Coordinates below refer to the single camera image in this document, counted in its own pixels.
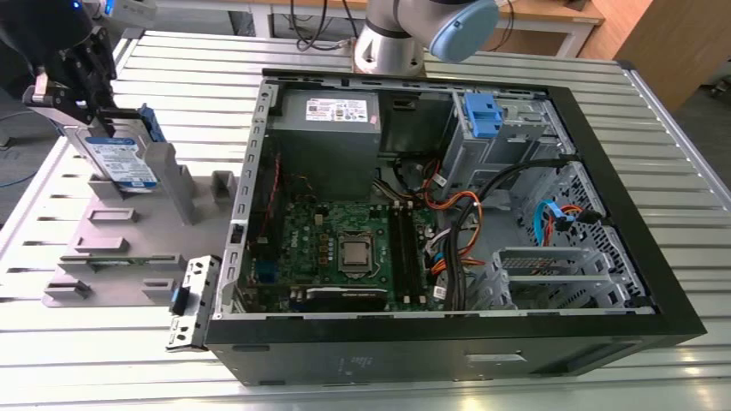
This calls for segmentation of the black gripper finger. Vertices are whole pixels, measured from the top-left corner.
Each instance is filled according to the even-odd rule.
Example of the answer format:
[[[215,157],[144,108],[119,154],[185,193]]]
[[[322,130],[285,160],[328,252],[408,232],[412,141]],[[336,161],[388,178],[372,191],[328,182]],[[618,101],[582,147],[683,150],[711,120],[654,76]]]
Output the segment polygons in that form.
[[[93,26],[81,43],[59,52],[59,82],[75,91],[92,110],[115,108],[111,81],[116,79],[115,59],[107,29]]]
[[[63,128],[71,140],[101,142],[124,139],[141,142],[141,116],[133,109],[121,109],[115,103],[112,77],[89,77],[80,88],[64,86],[45,75],[24,95],[23,103]]]

